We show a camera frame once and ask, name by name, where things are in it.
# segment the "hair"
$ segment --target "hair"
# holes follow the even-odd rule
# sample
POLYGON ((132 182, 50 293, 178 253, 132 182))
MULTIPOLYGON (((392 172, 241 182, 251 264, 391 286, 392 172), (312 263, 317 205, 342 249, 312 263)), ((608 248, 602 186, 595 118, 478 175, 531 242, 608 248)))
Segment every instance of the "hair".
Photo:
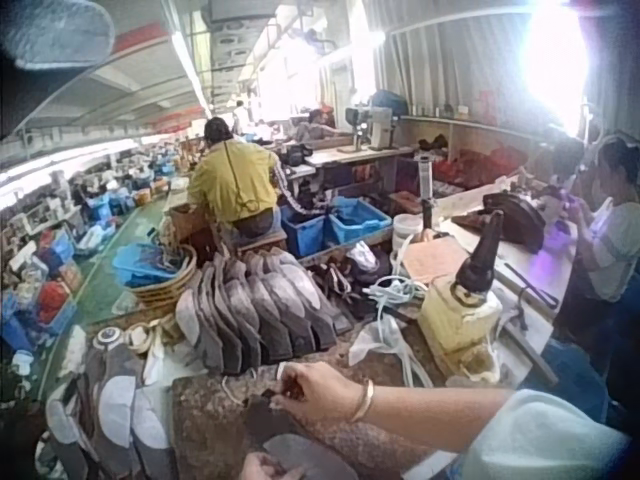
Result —
POLYGON ((229 130, 229 125, 220 117, 213 117, 204 125, 204 139, 211 145, 231 140, 233 134, 229 130))
POLYGON ((640 168, 640 149, 630 147, 624 140, 617 137, 615 140, 605 143, 598 153, 598 163, 605 162, 612 171, 622 167, 627 182, 634 184, 638 181, 638 169, 640 168))
POLYGON ((324 112, 319 108, 311 110, 309 112, 309 123, 313 123, 316 118, 321 117, 322 115, 324 115, 324 112))

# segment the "green floor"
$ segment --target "green floor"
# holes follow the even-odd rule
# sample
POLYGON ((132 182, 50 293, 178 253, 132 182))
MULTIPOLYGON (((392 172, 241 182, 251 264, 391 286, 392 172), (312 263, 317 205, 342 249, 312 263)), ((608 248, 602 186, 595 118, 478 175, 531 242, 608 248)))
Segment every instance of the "green floor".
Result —
MULTIPOLYGON (((111 309, 124 288, 117 282, 111 263, 118 248, 130 243, 147 241, 147 232, 160 224, 165 201, 162 198, 137 208, 101 253, 80 262, 79 267, 85 283, 76 295, 78 309, 72 319, 72 325, 89 325, 114 316, 111 309)), ((39 365, 42 368, 37 368, 42 375, 38 375, 40 381, 32 390, 38 399, 46 399, 51 389, 57 385, 56 377, 66 352, 70 329, 71 326, 66 335, 58 337, 52 347, 44 352, 43 362, 39 365)))

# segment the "stool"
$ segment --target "stool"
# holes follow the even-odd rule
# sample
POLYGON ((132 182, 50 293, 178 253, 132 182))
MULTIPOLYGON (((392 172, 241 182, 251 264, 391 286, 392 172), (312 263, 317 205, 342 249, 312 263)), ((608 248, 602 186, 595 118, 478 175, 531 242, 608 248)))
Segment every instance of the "stool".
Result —
POLYGON ((271 250, 272 247, 278 247, 285 252, 287 250, 287 234, 284 233, 284 230, 280 230, 278 232, 272 233, 266 237, 260 238, 255 243, 250 243, 249 245, 244 245, 242 247, 236 248, 236 256, 238 258, 242 258, 249 252, 259 252, 261 250, 271 250))

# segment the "wicker basket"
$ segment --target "wicker basket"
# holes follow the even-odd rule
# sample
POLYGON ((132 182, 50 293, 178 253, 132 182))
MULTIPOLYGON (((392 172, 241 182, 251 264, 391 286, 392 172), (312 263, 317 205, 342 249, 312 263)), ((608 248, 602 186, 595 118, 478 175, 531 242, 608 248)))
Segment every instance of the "wicker basket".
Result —
POLYGON ((175 305, 178 303, 178 299, 182 293, 186 290, 189 280, 191 280, 191 277, 193 277, 193 274, 196 271, 198 256, 196 255, 196 251, 193 247, 189 245, 181 245, 180 248, 186 250, 190 260, 187 266, 178 272, 174 278, 157 285, 128 289, 145 306, 152 307, 166 303, 172 303, 175 305))

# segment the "man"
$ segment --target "man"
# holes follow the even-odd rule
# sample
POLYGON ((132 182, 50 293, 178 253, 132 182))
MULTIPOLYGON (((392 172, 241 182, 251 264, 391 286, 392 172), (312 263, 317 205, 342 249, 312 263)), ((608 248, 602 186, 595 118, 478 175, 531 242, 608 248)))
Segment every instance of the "man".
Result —
POLYGON ((236 109, 233 111, 233 133, 241 137, 247 133, 248 126, 249 112, 244 107, 244 102, 238 100, 236 102, 236 109))
POLYGON ((206 123, 204 139, 209 152, 191 179, 189 201, 208 207, 233 245, 246 245, 280 230, 272 169, 294 210, 306 215, 324 213, 302 209, 287 190, 278 157, 259 145, 235 140, 222 118, 206 123))

